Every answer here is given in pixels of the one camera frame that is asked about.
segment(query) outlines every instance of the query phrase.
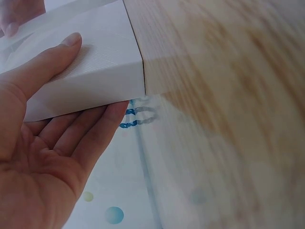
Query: finger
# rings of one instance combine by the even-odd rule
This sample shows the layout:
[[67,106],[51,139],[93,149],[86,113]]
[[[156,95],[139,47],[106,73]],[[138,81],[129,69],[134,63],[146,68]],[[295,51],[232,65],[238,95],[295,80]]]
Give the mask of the finger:
[[68,67],[80,47],[81,36],[74,33],[59,46],[48,49],[26,64],[0,75],[0,140],[6,142],[0,150],[13,151],[27,100],[54,75]]
[[108,105],[99,121],[82,138],[73,152],[72,157],[88,172],[88,175],[109,145],[125,115],[128,103],[120,102]]
[[38,137],[44,141],[49,149],[53,149],[58,139],[79,115],[80,112],[76,112],[53,118]]
[[73,33],[62,44],[50,48],[26,64],[4,73],[0,79],[15,85],[28,100],[53,76],[65,70],[75,59],[80,48],[81,35]]
[[51,118],[38,122],[26,123],[25,125],[31,130],[34,136],[38,136],[50,121]]
[[11,37],[17,33],[19,24],[17,23],[17,18],[13,13],[13,10],[8,9],[8,7],[1,8],[0,26],[4,34],[8,37]]
[[100,119],[106,106],[84,111],[63,133],[54,146],[54,150],[61,156],[71,156],[80,140]]

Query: wooden table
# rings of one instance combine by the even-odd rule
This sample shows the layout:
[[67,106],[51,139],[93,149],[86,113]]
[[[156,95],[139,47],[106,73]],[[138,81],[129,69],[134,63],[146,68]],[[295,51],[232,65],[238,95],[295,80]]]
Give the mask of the wooden table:
[[124,3],[158,94],[141,136],[163,227],[305,228],[305,1]]

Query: hand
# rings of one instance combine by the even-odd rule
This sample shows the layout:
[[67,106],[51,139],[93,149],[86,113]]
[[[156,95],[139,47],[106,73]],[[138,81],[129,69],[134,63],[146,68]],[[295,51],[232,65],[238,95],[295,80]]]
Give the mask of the hand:
[[0,0],[0,28],[11,37],[20,25],[45,12],[44,0]]
[[128,102],[23,123],[26,102],[62,72],[81,47],[70,35],[23,66],[0,75],[0,228],[61,228]]

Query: white paper box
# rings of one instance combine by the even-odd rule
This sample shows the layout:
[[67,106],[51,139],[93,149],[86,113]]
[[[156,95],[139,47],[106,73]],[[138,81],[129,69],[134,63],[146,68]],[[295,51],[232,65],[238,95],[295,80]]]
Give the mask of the white paper box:
[[122,0],[34,33],[10,55],[6,70],[58,45],[73,32],[82,35],[79,55],[28,101],[25,121],[145,96],[142,58]]

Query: fingernail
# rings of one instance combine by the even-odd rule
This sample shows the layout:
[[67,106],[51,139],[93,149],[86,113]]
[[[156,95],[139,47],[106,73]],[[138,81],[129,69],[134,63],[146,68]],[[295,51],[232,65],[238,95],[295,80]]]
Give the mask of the fingernail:
[[17,31],[18,31],[19,25],[16,22],[12,22],[11,24],[8,25],[8,27],[5,30],[5,35],[8,37],[14,36]]
[[74,46],[81,39],[81,35],[78,32],[72,33],[65,40],[62,41],[62,44],[67,46]]

